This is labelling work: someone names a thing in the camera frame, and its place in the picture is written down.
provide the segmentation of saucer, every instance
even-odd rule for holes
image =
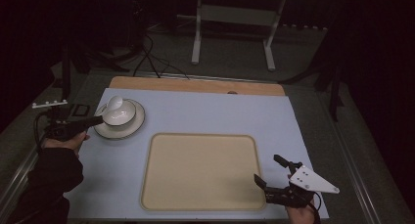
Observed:
[[[145,111],[143,106],[134,100],[125,99],[124,101],[129,101],[130,103],[134,104],[135,117],[131,119],[133,122],[131,122],[130,126],[126,129],[124,127],[110,126],[106,123],[95,125],[94,129],[99,135],[108,139],[123,139],[130,136],[141,127],[145,118]],[[95,112],[95,115],[100,115],[104,108],[105,105],[99,107]]]

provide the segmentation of human arm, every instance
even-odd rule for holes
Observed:
[[[63,197],[83,180],[77,151],[85,132],[60,142],[46,139],[37,163],[27,175],[28,186],[7,223],[67,223],[69,201]]]

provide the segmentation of black cable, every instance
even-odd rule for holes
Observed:
[[[159,73],[156,70],[156,67],[154,66],[154,64],[152,62],[152,59],[150,58],[150,51],[147,51],[146,48],[144,48],[143,51],[144,51],[144,53],[146,53],[146,58],[150,62],[150,66],[152,67],[153,72],[157,75],[158,78],[161,78],[161,76],[159,75]]]
[[[296,192],[293,192],[293,195],[300,198],[301,200],[303,200],[306,203],[306,205],[311,207],[311,209],[313,210],[313,213],[314,213],[314,224],[321,224],[320,213],[318,212],[317,208],[315,208],[314,204],[307,201],[304,197],[297,194]]]
[[[182,73],[187,79],[190,79],[189,78],[189,76],[187,76],[187,74],[186,74],[186,72],[185,71],[183,71],[183,70],[181,70],[180,68],[178,68],[178,67],[175,67],[175,66],[173,66],[173,65],[171,65],[170,64],[170,61],[168,61],[168,60],[165,60],[165,59],[161,59],[161,58],[158,58],[158,57],[156,57],[156,56],[154,56],[154,55],[152,55],[151,54],[151,56],[153,57],[153,58],[155,58],[157,61],[159,61],[160,63],[162,63],[163,65],[165,65],[166,67],[160,72],[160,75],[162,76],[163,74],[164,74],[164,72],[169,68],[169,67],[172,67],[173,69],[175,69],[175,70],[177,70],[177,71],[179,71],[180,73]]]
[[[149,61],[151,61],[150,60],[150,57],[149,57],[149,54],[152,52],[152,50],[153,50],[153,44],[154,44],[154,41],[153,41],[153,39],[150,37],[150,36],[148,36],[148,35],[146,35],[146,37],[150,40],[150,48],[149,48],[149,51],[147,51],[146,50],[146,47],[144,47],[144,44],[143,44],[143,51],[144,51],[144,53],[146,53],[146,55],[144,56],[144,58],[140,61],[140,63],[138,63],[138,65],[137,65],[137,67],[135,68],[135,70],[134,70],[134,72],[132,73],[132,76],[135,76],[135,74],[137,73],[137,70],[140,68],[140,66],[143,64],[143,62],[146,60],[146,59],[148,59]],[[154,66],[153,66],[153,63],[151,63],[151,65],[152,65],[152,68],[153,68],[153,71],[156,73],[156,75],[160,78],[160,76],[159,76],[159,74],[157,73],[157,71],[156,71],[156,69],[154,68]]]
[[[318,193],[314,193],[314,194],[317,195],[318,200],[319,200],[319,204],[318,204],[317,210],[320,210],[320,207],[321,207],[321,197],[320,197],[320,195],[318,195]]]

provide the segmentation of tan tray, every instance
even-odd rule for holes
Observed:
[[[141,204],[148,210],[258,210],[265,205],[254,139],[247,135],[153,136]]]

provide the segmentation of black sleeve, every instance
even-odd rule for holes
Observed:
[[[32,171],[28,187],[7,223],[67,223],[69,201],[63,193],[83,180],[82,164],[71,149],[44,149]]]

